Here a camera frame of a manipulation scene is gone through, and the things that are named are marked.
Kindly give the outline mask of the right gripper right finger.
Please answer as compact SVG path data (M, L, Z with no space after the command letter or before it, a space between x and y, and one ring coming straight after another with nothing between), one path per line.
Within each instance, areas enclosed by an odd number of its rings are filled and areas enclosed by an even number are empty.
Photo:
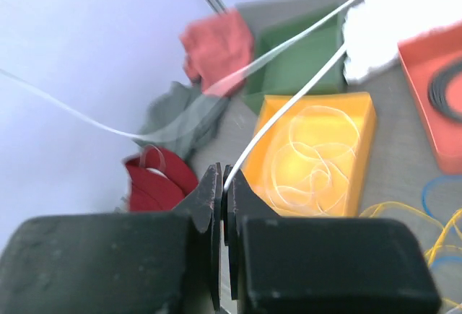
M388 218L282 217L225 168L230 296L239 313L437 313L412 231Z

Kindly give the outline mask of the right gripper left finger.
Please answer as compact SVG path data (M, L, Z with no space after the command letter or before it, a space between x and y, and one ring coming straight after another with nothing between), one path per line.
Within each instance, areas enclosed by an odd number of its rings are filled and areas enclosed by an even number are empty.
M3 313L215 313L222 169L170 211L35 217L1 255Z

